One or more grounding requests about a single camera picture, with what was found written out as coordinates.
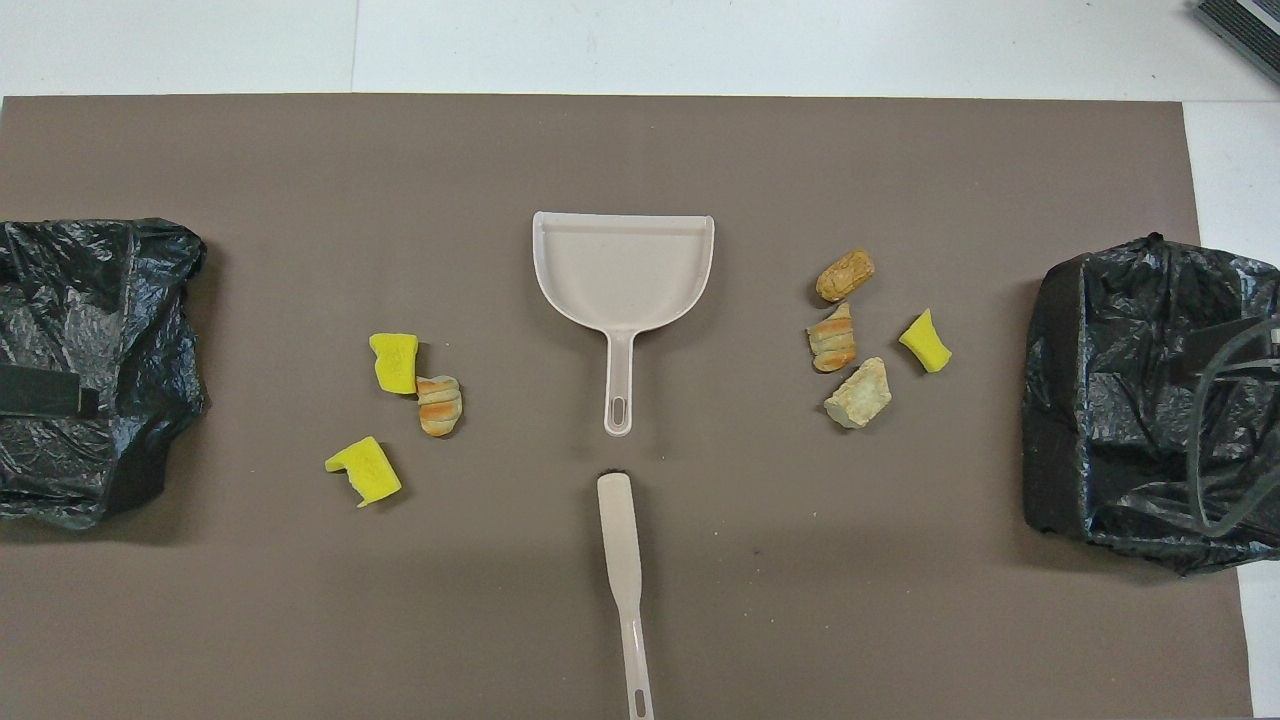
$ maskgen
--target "white table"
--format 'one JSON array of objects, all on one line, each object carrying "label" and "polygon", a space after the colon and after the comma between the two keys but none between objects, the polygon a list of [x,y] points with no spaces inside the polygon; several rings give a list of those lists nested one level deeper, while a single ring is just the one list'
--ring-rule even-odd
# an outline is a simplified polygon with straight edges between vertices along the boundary
[{"label": "white table", "polygon": [[[1280,85],[1181,0],[0,0],[0,96],[169,92],[1175,100],[1201,240],[1280,264]],[[1280,562],[1239,580],[1280,715]]]}]

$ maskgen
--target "dustpan handle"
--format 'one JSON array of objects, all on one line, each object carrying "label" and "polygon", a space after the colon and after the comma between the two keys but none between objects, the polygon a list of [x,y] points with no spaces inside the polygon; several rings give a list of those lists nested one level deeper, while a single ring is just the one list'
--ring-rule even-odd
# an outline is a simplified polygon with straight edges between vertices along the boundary
[{"label": "dustpan handle", "polygon": [[622,437],[631,432],[631,351],[636,333],[605,333],[609,364],[604,379],[604,432]]},{"label": "dustpan handle", "polygon": [[622,666],[627,675],[627,705],[631,720],[653,720],[653,692],[649,689],[649,665],[644,657],[644,629],[640,614],[625,612],[622,618]]}]

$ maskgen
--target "plastic bag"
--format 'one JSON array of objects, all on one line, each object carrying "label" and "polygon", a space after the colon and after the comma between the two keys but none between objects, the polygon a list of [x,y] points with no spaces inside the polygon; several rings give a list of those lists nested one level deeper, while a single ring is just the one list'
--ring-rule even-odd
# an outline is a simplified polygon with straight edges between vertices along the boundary
[{"label": "plastic bag", "polygon": [[3,229],[0,361],[78,373],[100,406],[0,416],[0,518],[88,528],[160,495],[169,443],[205,410],[182,311],[205,243],[161,219]]},{"label": "plastic bag", "polygon": [[[1160,234],[1050,270],[1027,337],[1027,523],[1179,574],[1280,557],[1280,373],[1221,374],[1270,338],[1277,296],[1276,268]],[[1189,338],[1243,318],[1261,322],[1188,372]]]}]

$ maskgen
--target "yellow sponge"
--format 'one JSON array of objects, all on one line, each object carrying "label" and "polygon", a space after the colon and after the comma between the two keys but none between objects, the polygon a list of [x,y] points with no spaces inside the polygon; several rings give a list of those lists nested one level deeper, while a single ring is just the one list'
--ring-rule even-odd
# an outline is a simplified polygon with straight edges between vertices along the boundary
[{"label": "yellow sponge", "polygon": [[364,507],[370,502],[399,491],[399,478],[387,460],[387,454],[372,436],[347,446],[333,457],[324,461],[324,469],[329,473],[347,470],[347,479],[351,487],[360,493],[362,502],[356,507]]},{"label": "yellow sponge", "polygon": [[417,361],[417,336],[402,333],[376,333],[369,337],[374,348],[374,373],[378,387],[387,392],[413,395],[417,392],[413,365]]},{"label": "yellow sponge", "polygon": [[933,314],[928,309],[897,341],[909,347],[929,373],[937,373],[951,361],[951,351],[938,340],[938,332],[933,329]]}]

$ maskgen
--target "dustpan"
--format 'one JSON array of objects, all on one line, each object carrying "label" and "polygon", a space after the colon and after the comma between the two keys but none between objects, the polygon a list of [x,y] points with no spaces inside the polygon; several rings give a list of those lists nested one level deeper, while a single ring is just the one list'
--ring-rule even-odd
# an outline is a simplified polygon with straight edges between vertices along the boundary
[{"label": "dustpan", "polygon": [[604,333],[604,429],[631,432],[635,337],[687,313],[712,269],[708,215],[534,215],[534,272],[562,315]]}]

